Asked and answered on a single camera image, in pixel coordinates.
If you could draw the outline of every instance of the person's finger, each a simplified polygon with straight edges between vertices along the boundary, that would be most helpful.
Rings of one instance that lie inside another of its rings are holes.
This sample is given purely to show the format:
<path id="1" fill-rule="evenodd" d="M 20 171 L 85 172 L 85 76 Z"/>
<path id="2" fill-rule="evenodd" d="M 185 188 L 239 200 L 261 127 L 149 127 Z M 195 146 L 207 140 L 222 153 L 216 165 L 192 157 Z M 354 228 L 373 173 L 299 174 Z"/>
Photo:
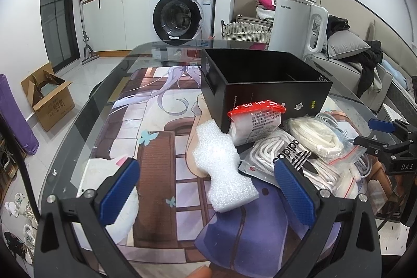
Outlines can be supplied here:
<path id="1" fill-rule="evenodd" d="M 212 272 L 211 269 L 207 266 L 200 266 L 195 271 L 191 272 L 187 278 L 211 278 Z"/>

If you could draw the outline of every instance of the washing machine door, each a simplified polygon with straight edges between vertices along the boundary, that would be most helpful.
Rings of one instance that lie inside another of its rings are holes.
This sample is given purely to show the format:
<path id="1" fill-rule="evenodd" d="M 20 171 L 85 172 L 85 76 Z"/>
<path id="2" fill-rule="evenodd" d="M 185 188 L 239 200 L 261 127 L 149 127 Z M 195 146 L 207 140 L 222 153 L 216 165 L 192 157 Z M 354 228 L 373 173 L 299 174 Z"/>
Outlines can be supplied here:
<path id="1" fill-rule="evenodd" d="M 154 10 L 155 32 L 170 45 L 193 39 L 200 21 L 200 9 L 193 0 L 160 0 Z"/>

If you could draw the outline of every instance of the black box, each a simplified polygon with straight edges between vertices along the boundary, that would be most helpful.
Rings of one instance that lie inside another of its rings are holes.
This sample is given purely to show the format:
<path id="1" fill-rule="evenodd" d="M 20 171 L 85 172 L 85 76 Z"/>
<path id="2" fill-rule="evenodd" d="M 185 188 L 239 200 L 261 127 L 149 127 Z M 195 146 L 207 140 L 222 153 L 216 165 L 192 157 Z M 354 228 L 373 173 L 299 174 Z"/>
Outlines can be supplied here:
<path id="1" fill-rule="evenodd" d="M 229 132 L 227 112 L 272 100 L 286 107 L 282 121 L 320 112 L 332 82 L 287 52 L 207 48 L 201 55 L 201 91 L 211 117 Z"/>

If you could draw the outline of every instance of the wicker basket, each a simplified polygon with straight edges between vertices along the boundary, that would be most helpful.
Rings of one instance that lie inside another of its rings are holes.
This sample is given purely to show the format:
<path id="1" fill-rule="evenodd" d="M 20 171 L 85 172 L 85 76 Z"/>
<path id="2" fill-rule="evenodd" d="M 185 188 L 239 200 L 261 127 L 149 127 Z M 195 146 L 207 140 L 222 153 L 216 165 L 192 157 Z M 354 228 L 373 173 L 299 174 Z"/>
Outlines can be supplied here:
<path id="1" fill-rule="evenodd" d="M 225 25 L 222 21 L 222 37 L 228 40 L 268 44 L 271 39 L 271 27 L 241 21 Z"/>

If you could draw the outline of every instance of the foam packing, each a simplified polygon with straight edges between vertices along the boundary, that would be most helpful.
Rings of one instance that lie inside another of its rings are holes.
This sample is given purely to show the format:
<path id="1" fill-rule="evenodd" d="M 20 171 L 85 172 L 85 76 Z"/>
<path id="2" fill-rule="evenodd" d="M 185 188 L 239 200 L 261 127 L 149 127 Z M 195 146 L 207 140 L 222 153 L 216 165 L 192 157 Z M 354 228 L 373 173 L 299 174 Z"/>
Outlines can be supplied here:
<path id="1" fill-rule="evenodd" d="M 232 137 L 222 133 L 212 119 L 196 129 L 199 142 L 193 151 L 197 167 L 211 177 L 207 197 L 213 209 L 226 212 L 259 197 L 249 177 L 238 172 L 239 154 Z"/>

